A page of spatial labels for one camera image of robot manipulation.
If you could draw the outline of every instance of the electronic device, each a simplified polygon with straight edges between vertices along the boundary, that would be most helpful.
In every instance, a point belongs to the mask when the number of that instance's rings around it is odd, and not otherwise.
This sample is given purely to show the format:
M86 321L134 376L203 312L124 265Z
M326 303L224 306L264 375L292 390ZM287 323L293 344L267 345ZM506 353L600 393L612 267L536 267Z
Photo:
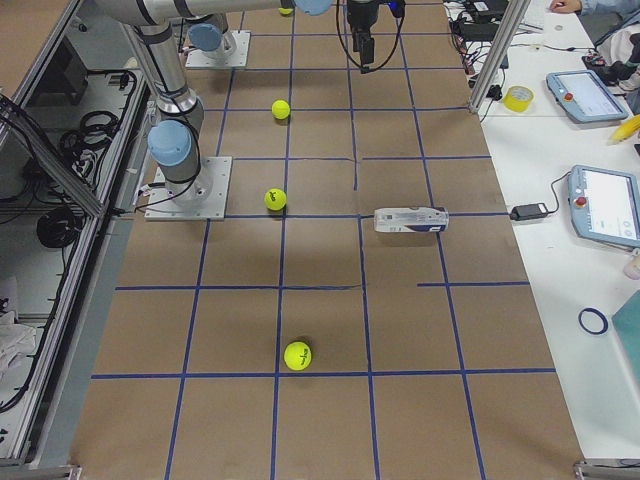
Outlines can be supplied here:
M491 42L498 32L497 23L460 23L460 36L465 42Z
M634 175L576 165L568 183L571 223L578 236L640 247L640 193Z
M550 73L547 87L569 118L578 123L622 120L628 116L591 70Z
M475 23L489 23L500 20L507 10L507 0L466 0L465 10Z

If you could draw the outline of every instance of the roll of yellow tape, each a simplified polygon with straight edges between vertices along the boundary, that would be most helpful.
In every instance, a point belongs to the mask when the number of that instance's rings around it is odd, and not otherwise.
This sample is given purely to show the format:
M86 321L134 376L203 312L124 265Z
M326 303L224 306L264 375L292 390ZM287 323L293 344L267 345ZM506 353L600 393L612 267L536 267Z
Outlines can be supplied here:
M515 85L509 90L504 97L504 106L514 112L524 112L529 108L529 104L533 100L533 92L527 87Z

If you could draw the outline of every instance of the yellow tennis ball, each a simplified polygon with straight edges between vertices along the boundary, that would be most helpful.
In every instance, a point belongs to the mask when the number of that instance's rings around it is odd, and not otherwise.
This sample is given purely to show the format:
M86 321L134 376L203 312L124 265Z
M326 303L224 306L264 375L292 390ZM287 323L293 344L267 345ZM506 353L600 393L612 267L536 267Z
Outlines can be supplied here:
M276 100L273 102L273 105L271 105L271 113L273 113L273 116L278 120L284 120L291 113L291 107L284 100Z
M287 204L287 194L279 188L271 188L264 194L264 204L269 210L282 210Z
M284 349L284 363L291 370L304 370L311 363L311 348L304 342L292 342Z

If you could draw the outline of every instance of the person's hand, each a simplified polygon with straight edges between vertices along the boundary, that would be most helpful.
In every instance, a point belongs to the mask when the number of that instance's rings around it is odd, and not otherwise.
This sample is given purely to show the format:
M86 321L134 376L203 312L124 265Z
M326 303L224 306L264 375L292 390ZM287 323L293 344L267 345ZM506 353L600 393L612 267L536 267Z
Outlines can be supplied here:
M553 13L573 13L582 10L580 0L553 0L549 5L549 10Z

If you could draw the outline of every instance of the brown cardboard surface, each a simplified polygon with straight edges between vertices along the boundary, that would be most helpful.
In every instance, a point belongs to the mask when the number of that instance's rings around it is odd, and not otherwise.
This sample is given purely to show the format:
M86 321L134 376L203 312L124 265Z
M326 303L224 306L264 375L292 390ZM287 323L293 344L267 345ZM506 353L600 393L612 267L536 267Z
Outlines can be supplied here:
M92 479L114 478L97 449L144 440L156 416L145 478L573 478L580 452L444 9L407 12L377 73L347 70L333 8L230 17L252 30L247 70L189 73L206 153L235 157L227 217L136 220L96 370L115 379L94 380L74 449ZM384 8L376 29L381 59ZM272 187L282 212L262 203ZM418 205L447 207L449 228L374 231L376 208ZM294 372L282 354L300 339L313 360ZM97 393L126 395L118 372L168 374L157 395L173 408L134 395L110 411Z

